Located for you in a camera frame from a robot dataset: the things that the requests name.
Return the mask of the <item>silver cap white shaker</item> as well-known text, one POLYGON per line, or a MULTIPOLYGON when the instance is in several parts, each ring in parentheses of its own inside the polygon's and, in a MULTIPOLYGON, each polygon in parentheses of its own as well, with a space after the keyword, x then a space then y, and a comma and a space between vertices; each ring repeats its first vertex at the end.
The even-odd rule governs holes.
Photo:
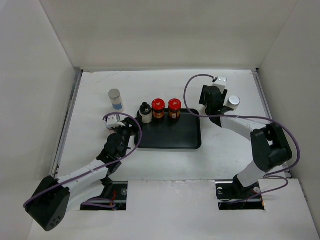
POLYGON ((241 103, 241 99, 236 95, 231 95, 228 97, 225 106, 236 111, 241 103))

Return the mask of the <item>black cap white spice bottle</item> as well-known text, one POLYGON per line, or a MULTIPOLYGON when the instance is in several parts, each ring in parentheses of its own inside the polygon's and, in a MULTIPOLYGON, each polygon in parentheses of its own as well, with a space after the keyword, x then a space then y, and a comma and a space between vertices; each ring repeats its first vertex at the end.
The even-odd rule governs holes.
POLYGON ((143 102, 139 107, 139 114, 143 124, 149 124, 152 121, 152 107, 147 103, 143 102))

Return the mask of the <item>red lid sauce jar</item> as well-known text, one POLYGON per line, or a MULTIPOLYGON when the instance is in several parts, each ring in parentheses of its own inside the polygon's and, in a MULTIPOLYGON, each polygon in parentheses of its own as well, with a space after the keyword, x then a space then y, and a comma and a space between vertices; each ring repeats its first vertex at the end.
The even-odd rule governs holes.
POLYGON ((168 102, 168 119, 177 122, 180 119, 182 103, 177 98, 172 98, 168 102))
POLYGON ((165 118, 165 102, 163 99, 156 98, 152 101, 152 119, 161 122, 165 118))

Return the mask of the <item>silver cap blue label shaker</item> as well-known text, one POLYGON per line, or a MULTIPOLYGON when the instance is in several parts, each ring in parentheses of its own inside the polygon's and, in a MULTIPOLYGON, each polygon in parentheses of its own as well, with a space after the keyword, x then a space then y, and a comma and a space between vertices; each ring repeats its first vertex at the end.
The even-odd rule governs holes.
POLYGON ((122 113, 124 111, 124 103, 120 91, 116 88, 113 88, 108 92, 108 97, 113 109, 116 112, 122 113))

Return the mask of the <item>white lid dark jar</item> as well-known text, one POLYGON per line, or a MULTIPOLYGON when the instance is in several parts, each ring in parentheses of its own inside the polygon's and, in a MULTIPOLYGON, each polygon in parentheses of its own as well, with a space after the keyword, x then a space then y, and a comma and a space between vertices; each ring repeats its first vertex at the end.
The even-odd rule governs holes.
POLYGON ((107 128, 108 130, 110 130, 110 131, 113 131, 113 130, 115 129, 114 127, 109 126, 109 125, 106 125, 106 128, 107 128))

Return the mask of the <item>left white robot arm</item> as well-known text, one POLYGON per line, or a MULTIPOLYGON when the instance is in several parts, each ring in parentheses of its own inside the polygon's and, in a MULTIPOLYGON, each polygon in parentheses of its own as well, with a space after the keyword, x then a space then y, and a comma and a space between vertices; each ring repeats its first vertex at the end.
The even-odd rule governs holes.
POLYGON ((128 114, 124 117, 124 120, 118 120, 115 115, 108 114, 103 118, 114 133, 107 138, 96 159, 65 176, 43 178, 32 197, 23 204, 25 211, 44 231, 56 228, 73 207, 91 206, 97 196, 105 200, 112 195, 110 175, 134 152, 129 148, 130 138, 135 136, 142 140, 142 118, 128 114))

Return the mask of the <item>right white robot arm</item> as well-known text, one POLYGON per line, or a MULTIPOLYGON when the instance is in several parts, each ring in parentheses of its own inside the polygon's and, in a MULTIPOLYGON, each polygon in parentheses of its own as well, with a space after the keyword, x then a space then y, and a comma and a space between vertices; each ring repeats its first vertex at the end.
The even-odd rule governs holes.
POLYGON ((205 114, 212 123, 239 134, 251 143, 251 163, 233 177, 231 184, 217 188, 227 198, 240 200, 269 171, 291 160, 293 153, 280 124, 262 124, 254 121, 254 117, 226 115, 234 111, 232 106, 236 105, 235 102, 225 105, 226 96, 226 89, 221 91, 218 86, 204 85, 199 103, 205 106, 205 114))

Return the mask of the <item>black plastic tray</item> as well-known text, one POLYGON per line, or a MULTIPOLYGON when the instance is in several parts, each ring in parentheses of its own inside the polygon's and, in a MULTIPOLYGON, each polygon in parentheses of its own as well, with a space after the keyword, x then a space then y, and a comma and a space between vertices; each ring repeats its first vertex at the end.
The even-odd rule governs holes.
POLYGON ((197 150, 202 145, 200 119, 185 109, 180 110, 176 122, 168 119, 168 109, 164 109, 162 121, 152 120, 142 124, 140 149, 197 150))

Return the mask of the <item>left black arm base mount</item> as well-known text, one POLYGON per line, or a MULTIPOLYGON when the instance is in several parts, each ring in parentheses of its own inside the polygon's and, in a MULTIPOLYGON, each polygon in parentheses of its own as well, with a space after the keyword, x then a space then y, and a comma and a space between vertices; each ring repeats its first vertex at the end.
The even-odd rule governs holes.
POLYGON ((128 197, 128 181, 112 181, 106 178, 102 185, 102 193, 88 201, 88 205, 81 204, 81 211, 126 211, 128 197))

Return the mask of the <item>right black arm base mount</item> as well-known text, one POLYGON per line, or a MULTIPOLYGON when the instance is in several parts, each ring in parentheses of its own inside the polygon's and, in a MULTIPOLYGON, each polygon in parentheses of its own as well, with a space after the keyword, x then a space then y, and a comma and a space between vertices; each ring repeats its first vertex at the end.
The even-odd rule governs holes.
POLYGON ((234 177, 215 182, 218 208, 221 211, 264 210, 259 182, 243 187, 234 177))

